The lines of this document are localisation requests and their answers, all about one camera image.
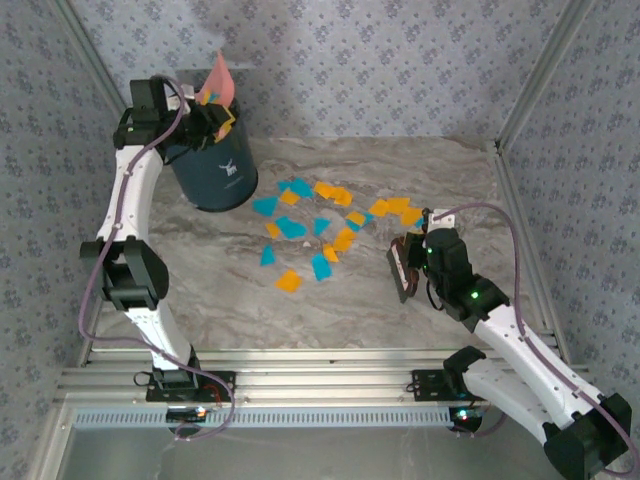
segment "pink paper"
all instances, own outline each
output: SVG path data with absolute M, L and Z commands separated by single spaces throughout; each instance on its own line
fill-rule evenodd
M 214 103 L 219 103 L 225 107 L 231 105 L 233 96 L 235 95 L 233 79 L 220 52 L 218 52 L 218 58 L 216 64 L 213 66 L 213 70 L 211 70 L 200 91 L 196 93 L 196 102 L 201 103 L 207 94 L 218 95 Z

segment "patterned wallpaper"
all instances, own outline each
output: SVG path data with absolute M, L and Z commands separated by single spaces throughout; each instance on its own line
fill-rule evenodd
M 597 2 L 508 152 L 567 339 L 640 440 L 640 5 Z
M 0 478 L 23 478 L 113 178 L 113 118 L 46 3 L 0 2 Z
M 72 3 L 127 99 L 223 47 L 253 135 L 494 138 L 565 0 Z

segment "gray marble surface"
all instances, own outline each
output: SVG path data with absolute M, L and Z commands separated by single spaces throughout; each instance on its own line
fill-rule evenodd
M 354 209 L 368 209 L 377 197 L 408 196 L 416 207 L 446 208 L 470 201 L 499 204 L 496 179 L 482 142 L 444 138 L 256 139 L 251 143 L 260 172 L 253 198 L 277 194 L 277 181 L 301 177 L 349 189 L 351 207 L 319 196 L 295 206 L 280 204 L 274 218 L 288 215 L 311 227 L 314 217 L 331 219 L 321 237 L 271 240 L 267 219 L 251 202 L 226 213 L 194 209 L 171 169 L 160 176 L 150 222 L 152 247 L 171 272 L 169 304 L 196 348 L 459 348 L 478 345 L 473 335 L 434 311 L 424 292 L 401 305 L 385 258 L 389 242 L 403 234 L 399 217 L 377 219 L 358 234 L 333 276 L 315 280 L 310 260 L 333 241 Z M 513 292 L 513 253 L 504 222 L 476 210 L 458 217 L 474 269 Z M 265 245 L 277 263 L 260 267 Z M 304 278 L 285 293 L 274 282 L 292 268 Z M 532 327 L 529 296 L 523 311 Z M 121 313 L 105 306 L 102 335 L 136 334 Z

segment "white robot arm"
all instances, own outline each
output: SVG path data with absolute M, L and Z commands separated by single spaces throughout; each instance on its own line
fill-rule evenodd
M 443 364 L 446 388 L 457 399 L 482 398 L 522 425 L 567 479 L 591 478 L 633 448 L 629 404 L 618 394 L 605 397 L 569 368 L 517 318 L 517 304 L 511 305 L 493 282 L 472 272 L 452 215 L 425 210 L 424 216 L 423 233 L 394 240 L 387 254 L 401 300 L 415 294 L 416 270 L 422 269 L 433 306 L 461 322 L 514 370 L 505 373 L 480 350 L 465 347 Z M 430 286 L 441 307 L 431 298 Z M 416 399 L 423 398 L 425 390 L 429 393 L 424 398 L 437 395 L 443 382 L 430 384 L 429 378 L 436 378 L 433 372 L 418 372 L 413 372 L 411 384 Z M 467 410 L 463 420 L 469 418 Z
M 122 180 L 131 160 L 142 148 L 143 145 L 126 145 L 116 151 L 116 178 L 107 215 L 98 231 L 99 239 L 106 239 L 111 233 Z M 122 225 L 116 233 L 115 242 L 124 244 L 128 238 L 132 238 L 149 244 L 151 199 L 162 166 L 162 157 L 156 149 L 144 154 L 136 164 L 125 191 Z M 188 363 L 191 345 L 176 326 L 166 299 L 158 299 L 152 306 L 131 306 L 124 310 L 124 313 L 138 327 L 145 340 L 161 348 L 180 363 Z M 178 369 L 166 358 L 153 352 L 152 356 L 154 367 L 160 370 Z

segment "glass panel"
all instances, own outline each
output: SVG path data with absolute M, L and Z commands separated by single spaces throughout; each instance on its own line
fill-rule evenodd
M 168 430 L 75 430 L 58 480 L 556 480 L 512 422 L 482 439 L 432 429 L 231 429 L 175 443 Z

